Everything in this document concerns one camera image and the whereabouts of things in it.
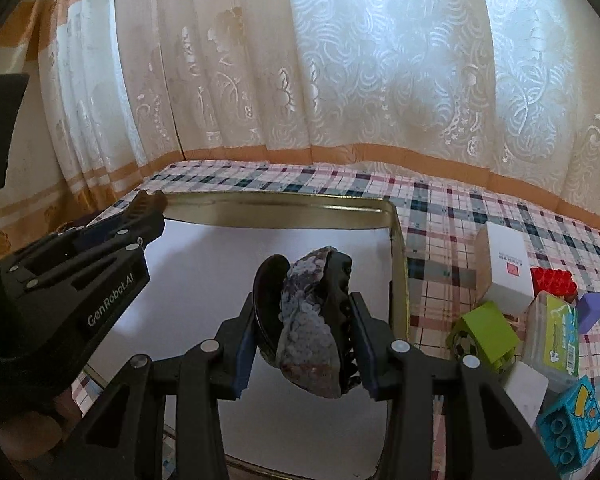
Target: plaid tablecloth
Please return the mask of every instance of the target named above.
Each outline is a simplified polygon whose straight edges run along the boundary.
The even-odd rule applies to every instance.
[[[579,293],[600,292],[600,232],[534,204],[481,188],[428,176],[361,173],[339,166],[282,166],[265,163],[190,161],[171,164],[147,180],[143,189],[165,193],[212,190],[268,190],[346,196],[383,197],[397,207],[408,259],[411,342],[427,354],[449,357],[446,334],[475,299],[474,238],[487,220],[523,233],[532,266],[570,270]],[[104,216],[122,210],[130,193]],[[518,335],[524,341],[525,319]],[[587,374],[600,402],[600,322],[580,339],[580,373]],[[83,396],[76,386],[74,396]],[[441,405],[436,405],[432,480],[444,478]],[[165,446],[165,475],[173,452]],[[600,457],[572,475],[584,478]]]

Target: grey textured object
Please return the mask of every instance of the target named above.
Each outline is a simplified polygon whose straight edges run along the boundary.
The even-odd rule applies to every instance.
[[[342,395],[340,357],[331,329],[320,315],[323,300],[316,294],[332,251],[336,249],[312,251],[286,274],[280,299],[283,329],[276,365],[297,386],[314,395],[336,399]]]

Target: red building block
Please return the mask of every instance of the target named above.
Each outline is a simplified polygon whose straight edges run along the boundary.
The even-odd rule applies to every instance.
[[[545,290],[549,294],[563,298],[567,303],[575,301],[578,297],[578,287],[568,270],[531,267],[531,281],[536,296],[538,292]]]

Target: tablecloth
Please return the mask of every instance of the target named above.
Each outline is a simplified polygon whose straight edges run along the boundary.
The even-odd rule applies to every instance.
[[[599,231],[515,197],[456,181],[363,173],[330,164],[283,166],[206,160],[171,164],[141,188],[165,193],[267,190],[391,200],[397,208],[406,247],[410,341],[433,356],[449,357],[446,334],[475,300],[474,239],[486,221],[522,232],[531,266],[570,270],[579,293],[600,292]],[[103,216],[124,209],[134,195],[131,192],[116,202]],[[524,341],[524,317],[519,320],[518,335]],[[581,336],[580,373],[590,377],[600,403],[600,322]],[[81,386],[75,388],[74,396],[83,396]],[[441,412],[442,406],[437,403],[432,480],[444,478],[445,428]],[[173,453],[166,453],[165,466],[171,469]],[[599,457],[600,444],[590,462],[572,478],[584,478]]]

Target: metal tray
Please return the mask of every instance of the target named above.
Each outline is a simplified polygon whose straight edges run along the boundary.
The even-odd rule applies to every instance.
[[[185,192],[166,196],[164,217],[194,224],[261,229],[389,229],[390,325],[396,337],[407,339],[410,307],[404,239],[395,206],[389,200],[267,191]],[[90,366],[85,371],[101,387],[106,385]],[[165,434],[174,436],[174,431],[166,426]],[[226,462],[233,479],[304,480],[229,455]]]

